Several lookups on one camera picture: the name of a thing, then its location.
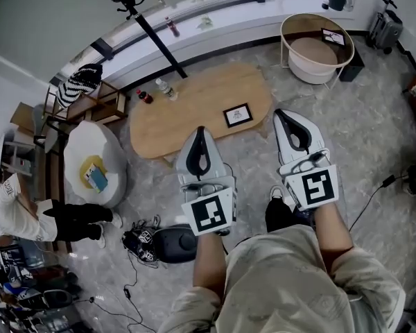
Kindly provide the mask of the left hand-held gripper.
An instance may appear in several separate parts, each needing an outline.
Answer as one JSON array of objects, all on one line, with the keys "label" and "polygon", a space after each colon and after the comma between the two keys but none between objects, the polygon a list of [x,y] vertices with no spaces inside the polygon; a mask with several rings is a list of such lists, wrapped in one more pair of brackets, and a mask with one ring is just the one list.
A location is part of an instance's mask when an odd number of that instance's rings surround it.
[{"label": "left hand-held gripper", "polygon": [[[208,128],[204,127],[202,131],[202,126],[199,126],[194,130],[184,143],[175,168],[180,183],[186,184],[180,188],[184,194],[182,210],[194,235],[228,230],[237,215],[236,178],[227,176],[227,169]],[[200,176],[209,180],[187,184]]]}]

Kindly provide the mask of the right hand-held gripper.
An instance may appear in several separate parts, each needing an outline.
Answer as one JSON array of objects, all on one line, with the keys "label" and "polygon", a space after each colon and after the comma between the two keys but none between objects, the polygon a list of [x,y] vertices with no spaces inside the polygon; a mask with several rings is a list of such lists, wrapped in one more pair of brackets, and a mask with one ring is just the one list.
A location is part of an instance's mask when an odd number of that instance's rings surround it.
[{"label": "right hand-held gripper", "polygon": [[275,110],[272,117],[284,201],[292,210],[317,208],[339,199],[338,174],[320,129],[301,114]]}]

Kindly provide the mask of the black framed picture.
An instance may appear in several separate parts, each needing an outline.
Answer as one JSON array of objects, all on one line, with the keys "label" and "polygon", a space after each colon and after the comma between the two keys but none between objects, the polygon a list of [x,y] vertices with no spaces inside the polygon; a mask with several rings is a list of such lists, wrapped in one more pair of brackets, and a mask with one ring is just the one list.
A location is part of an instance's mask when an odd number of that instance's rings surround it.
[{"label": "black framed picture", "polygon": [[247,103],[224,110],[223,115],[228,128],[253,120],[252,113]]}]

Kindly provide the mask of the person's right forearm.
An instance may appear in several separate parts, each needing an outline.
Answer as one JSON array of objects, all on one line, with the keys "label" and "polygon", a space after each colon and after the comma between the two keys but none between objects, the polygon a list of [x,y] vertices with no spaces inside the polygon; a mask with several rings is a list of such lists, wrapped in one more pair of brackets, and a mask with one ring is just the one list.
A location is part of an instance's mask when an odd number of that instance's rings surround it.
[{"label": "person's right forearm", "polygon": [[329,276],[334,280],[333,263],[354,248],[354,244],[337,206],[327,203],[314,212],[315,233],[320,254]]}]

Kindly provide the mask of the person's left forearm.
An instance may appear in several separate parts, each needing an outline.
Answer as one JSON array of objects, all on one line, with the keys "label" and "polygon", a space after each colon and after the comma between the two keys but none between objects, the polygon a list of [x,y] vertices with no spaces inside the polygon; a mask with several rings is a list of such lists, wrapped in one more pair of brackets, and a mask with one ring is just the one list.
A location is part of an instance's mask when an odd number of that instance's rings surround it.
[{"label": "person's left forearm", "polygon": [[227,265],[222,238],[214,232],[199,236],[193,267],[193,286],[213,291],[222,299],[226,274]]}]

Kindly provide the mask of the wooden coffee table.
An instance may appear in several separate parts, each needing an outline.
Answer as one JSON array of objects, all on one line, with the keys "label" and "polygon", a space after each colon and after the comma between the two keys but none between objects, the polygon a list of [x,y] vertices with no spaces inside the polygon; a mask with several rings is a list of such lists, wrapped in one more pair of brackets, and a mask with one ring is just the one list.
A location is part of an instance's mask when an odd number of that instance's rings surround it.
[{"label": "wooden coffee table", "polygon": [[[263,125],[272,107],[272,95],[255,66],[229,62],[185,78],[173,87],[178,92],[175,101],[156,93],[151,104],[140,101],[131,110],[130,141],[139,157],[166,160],[199,126],[208,128],[215,139],[248,129],[266,135]],[[253,120],[228,128],[223,111],[244,103]]]}]

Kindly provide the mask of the person's black trousers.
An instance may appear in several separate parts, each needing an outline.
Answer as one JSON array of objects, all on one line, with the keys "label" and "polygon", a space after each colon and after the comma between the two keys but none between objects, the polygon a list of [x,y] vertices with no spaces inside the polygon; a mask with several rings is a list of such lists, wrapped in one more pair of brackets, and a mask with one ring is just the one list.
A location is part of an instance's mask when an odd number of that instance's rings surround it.
[{"label": "person's black trousers", "polygon": [[271,198],[265,215],[267,232],[274,232],[293,225],[315,227],[313,210],[300,211],[297,207],[291,210],[282,198]]}]

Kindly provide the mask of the round beige pouf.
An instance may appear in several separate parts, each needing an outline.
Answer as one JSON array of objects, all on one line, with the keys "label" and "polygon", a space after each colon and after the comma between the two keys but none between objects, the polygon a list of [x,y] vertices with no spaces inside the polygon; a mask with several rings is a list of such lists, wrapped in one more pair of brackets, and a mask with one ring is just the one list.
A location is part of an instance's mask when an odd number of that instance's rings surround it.
[{"label": "round beige pouf", "polygon": [[328,83],[338,59],[336,53],[321,40],[302,37],[294,40],[288,49],[288,67],[300,80],[320,85]]}]

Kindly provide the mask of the clear water bottle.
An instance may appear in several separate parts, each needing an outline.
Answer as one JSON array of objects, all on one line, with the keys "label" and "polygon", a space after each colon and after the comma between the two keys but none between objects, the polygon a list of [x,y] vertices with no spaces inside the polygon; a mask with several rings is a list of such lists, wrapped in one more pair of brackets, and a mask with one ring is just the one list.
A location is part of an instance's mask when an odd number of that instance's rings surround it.
[{"label": "clear water bottle", "polygon": [[175,101],[177,99],[178,93],[166,81],[162,80],[161,78],[157,78],[155,80],[155,84],[157,85],[158,89],[168,97],[168,99],[171,101]]}]

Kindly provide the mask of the dark grey floor pod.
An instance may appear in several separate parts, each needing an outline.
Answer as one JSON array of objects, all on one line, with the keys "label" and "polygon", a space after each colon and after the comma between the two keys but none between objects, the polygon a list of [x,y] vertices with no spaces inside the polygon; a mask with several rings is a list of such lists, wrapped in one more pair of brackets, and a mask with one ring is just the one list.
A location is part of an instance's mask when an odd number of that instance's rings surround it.
[{"label": "dark grey floor pod", "polygon": [[159,261],[182,264],[196,258],[198,238],[189,224],[176,224],[157,230],[153,245]]}]

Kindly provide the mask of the white egg-shaped pouf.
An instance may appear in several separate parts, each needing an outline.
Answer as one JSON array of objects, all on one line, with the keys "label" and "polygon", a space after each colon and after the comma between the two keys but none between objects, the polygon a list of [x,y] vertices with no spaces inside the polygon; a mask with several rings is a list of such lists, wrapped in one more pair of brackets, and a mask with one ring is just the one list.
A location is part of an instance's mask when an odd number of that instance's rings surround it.
[{"label": "white egg-shaped pouf", "polygon": [[[64,148],[64,176],[75,195],[85,202],[107,208],[117,206],[126,191],[127,158],[114,133],[106,126],[81,121],[70,133]],[[97,192],[85,179],[91,165],[98,167],[107,186]]]}]

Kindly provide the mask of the blue book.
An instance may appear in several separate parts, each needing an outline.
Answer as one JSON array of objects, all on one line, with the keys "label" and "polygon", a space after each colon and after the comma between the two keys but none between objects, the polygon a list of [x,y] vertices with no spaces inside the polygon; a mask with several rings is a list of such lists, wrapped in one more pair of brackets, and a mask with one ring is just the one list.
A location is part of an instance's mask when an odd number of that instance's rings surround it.
[{"label": "blue book", "polygon": [[98,193],[101,193],[108,184],[107,178],[103,174],[103,172],[96,167],[95,172],[93,173],[93,181],[91,181],[91,186],[95,189]]}]

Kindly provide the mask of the white yellow book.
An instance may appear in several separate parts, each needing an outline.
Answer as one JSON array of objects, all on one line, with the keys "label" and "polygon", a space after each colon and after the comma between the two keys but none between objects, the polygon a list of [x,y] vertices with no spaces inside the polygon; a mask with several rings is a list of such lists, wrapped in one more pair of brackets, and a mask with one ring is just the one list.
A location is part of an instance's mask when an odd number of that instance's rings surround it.
[{"label": "white yellow book", "polygon": [[90,186],[91,181],[93,181],[93,173],[96,170],[96,165],[94,163],[89,164],[89,166],[83,171],[82,177],[84,181]]}]

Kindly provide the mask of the round beige side table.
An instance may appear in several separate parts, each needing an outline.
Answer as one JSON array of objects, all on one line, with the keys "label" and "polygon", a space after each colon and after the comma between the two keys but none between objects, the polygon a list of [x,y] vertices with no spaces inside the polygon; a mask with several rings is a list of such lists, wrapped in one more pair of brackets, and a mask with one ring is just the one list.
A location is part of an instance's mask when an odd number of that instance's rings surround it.
[{"label": "round beige side table", "polygon": [[337,55],[338,64],[336,65],[336,71],[333,74],[332,79],[324,85],[327,89],[333,89],[336,84],[340,73],[343,68],[349,64],[354,57],[354,42],[345,29],[339,26],[336,22],[323,17],[321,15],[302,13],[295,14],[287,17],[281,24],[281,66],[288,68],[288,49],[290,44],[302,37],[311,37],[322,41],[321,28],[325,28],[331,31],[338,31],[345,35],[346,47],[340,48],[339,46],[328,44]]}]

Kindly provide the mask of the black coat rack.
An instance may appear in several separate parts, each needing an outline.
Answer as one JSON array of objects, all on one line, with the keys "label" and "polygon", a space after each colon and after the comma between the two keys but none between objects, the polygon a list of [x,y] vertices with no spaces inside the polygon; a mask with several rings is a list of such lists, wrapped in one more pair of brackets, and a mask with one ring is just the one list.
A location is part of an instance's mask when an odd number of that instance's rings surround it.
[{"label": "black coat rack", "polygon": [[171,65],[171,70],[176,71],[182,78],[187,78],[187,73],[183,70],[179,62],[175,59],[163,41],[159,38],[153,27],[147,22],[146,18],[136,9],[136,7],[140,6],[144,1],[145,0],[140,0],[139,2],[136,2],[135,0],[133,5],[121,3],[124,8],[118,8],[117,11],[128,12],[129,15],[126,17],[126,20],[129,21],[131,18],[133,18],[144,31],[144,33],[147,34],[154,45],[160,50],[162,55],[168,60]]}]

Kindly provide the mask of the long white window ledge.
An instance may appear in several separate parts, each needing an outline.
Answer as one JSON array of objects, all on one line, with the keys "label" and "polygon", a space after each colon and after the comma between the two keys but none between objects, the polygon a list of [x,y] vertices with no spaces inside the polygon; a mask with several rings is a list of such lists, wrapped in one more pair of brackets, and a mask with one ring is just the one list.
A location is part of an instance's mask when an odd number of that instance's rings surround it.
[{"label": "long white window ledge", "polygon": [[[181,67],[191,65],[232,49],[276,42],[283,20],[297,13],[323,14],[342,24],[351,20],[352,13],[325,10],[324,0],[267,0],[265,3],[235,1],[224,8],[207,13],[213,25],[199,28],[200,16],[185,18],[177,23],[179,37],[164,26],[157,35]],[[170,73],[173,68],[154,42],[143,36],[134,44],[122,48],[111,60],[102,59],[103,79],[120,88],[131,88],[151,78]]]}]

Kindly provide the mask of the red drink bottle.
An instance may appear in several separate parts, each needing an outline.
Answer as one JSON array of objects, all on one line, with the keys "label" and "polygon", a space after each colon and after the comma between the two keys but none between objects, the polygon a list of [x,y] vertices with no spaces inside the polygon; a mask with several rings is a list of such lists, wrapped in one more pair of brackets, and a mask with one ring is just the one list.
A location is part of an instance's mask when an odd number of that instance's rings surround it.
[{"label": "red drink bottle", "polygon": [[175,22],[170,19],[169,17],[165,17],[165,22],[166,25],[168,27],[168,29],[172,32],[174,37],[179,37],[180,36],[180,32],[177,29],[177,26],[175,25]]}]

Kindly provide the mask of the silver scooter suitcase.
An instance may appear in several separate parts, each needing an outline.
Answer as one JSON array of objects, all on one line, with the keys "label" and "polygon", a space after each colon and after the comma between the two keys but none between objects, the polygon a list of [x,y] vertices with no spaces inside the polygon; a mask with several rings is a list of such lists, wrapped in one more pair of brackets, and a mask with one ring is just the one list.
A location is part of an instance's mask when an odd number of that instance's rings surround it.
[{"label": "silver scooter suitcase", "polygon": [[397,9],[394,1],[382,1],[385,6],[383,10],[376,13],[365,41],[370,48],[380,49],[385,55],[388,55],[392,52],[393,46],[399,40],[404,25],[396,12],[389,9],[389,7]]}]

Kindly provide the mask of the person's beige shirt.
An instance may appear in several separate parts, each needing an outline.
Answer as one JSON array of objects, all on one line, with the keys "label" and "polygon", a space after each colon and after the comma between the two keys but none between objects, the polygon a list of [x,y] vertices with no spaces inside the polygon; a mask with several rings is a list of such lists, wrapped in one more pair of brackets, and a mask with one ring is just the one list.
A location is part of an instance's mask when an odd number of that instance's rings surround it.
[{"label": "person's beige shirt", "polygon": [[395,333],[401,320],[391,272],[357,247],[327,270],[305,225],[245,240],[226,262],[225,295],[185,291],[158,333]]}]

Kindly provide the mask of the white shelf unit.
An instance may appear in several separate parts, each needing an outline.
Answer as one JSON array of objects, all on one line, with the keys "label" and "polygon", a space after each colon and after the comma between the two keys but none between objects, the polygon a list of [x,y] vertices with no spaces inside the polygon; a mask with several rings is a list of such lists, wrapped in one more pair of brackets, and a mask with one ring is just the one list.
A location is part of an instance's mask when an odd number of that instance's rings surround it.
[{"label": "white shelf unit", "polygon": [[10,132],[0,137],[0,181],[6,173],[20,173],[23,176],[32,176],[32,164],[28,158],[35,150],[33,144],[17,142],[15,134]]}]

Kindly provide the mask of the brown cardboard box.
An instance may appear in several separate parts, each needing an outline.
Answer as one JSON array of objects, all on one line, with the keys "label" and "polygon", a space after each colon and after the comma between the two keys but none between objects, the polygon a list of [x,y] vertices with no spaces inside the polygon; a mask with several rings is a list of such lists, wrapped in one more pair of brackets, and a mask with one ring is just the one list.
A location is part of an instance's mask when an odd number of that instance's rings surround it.
[{"label": "brown cardboard box", "polygon": [[14,111],[10,122],[16,125],[20,133],[33,137],[35,135],[35,123],[33,120],[34,107],[20,102]]}]

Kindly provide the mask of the grey black spare device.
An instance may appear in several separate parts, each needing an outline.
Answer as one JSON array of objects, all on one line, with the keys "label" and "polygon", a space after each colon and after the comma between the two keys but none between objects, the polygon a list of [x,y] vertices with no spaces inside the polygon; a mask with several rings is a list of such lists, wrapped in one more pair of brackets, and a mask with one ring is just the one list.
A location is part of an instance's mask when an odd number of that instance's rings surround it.
[{"label": "grey black spare device", "polygon": [[50,289],[43,292],[34,288],[24,289],[17,295],[17,299],[21,307],[35,311],[61,309],[73,302],[72,295],[62,289]]}]

